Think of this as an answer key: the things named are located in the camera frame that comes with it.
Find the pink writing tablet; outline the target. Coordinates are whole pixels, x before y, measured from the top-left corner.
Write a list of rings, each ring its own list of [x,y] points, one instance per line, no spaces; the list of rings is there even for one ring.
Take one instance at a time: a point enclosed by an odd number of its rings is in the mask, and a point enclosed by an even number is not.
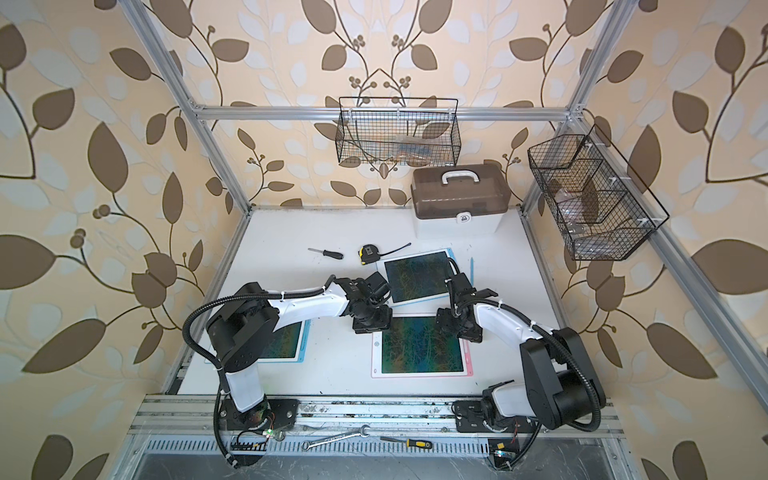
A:
[[[442,332],[435,317],[394,317],[372,336],[373,378],[473,375],[468,342]]]

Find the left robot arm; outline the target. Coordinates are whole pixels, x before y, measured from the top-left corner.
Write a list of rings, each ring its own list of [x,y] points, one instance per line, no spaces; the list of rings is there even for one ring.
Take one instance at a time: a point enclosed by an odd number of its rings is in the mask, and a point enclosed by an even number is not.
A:
[[[257,361],[284,327],[321,318],[350,317],[357,334],[386,330],[393,318],[390,286],[378,272],[366,278],[331,275],[319,287],[270,291],[250,282],[236,294],[193,310],[182,326],[185,344],[213,365],[218,392],[239,413],[267,407]]]

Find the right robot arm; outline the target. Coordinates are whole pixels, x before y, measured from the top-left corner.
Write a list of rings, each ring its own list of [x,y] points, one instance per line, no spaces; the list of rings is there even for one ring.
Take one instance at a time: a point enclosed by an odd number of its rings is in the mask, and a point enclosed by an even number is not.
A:
[[[495,291],[476,289],[453,259],[445,284],[450,306],[436,315],[442,332],[473,343],[490,332],[520,357],[521,382],[500,382],[482,392],[479,415],[485,429],[503,432],[520,418],[550,430],[599,428],[606,395],[580,334],[570,327],[546,328]]]

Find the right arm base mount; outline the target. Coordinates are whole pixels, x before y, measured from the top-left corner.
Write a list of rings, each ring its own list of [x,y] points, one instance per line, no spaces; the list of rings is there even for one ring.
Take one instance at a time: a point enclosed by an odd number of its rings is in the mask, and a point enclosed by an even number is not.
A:
[[[487,400],[457,400],[451,405],[459,433],[529,434],[536,422],[525,416],[501,417]]]

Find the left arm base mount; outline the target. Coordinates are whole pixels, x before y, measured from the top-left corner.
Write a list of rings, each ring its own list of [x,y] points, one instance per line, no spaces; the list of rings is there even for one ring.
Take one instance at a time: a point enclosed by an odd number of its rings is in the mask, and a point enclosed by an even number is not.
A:
[[[241,412],[226,396],[219,401],[214,420],[227,431],[290,429],[297,420],[298,407],[297,399],[267,397],[257,406]]]

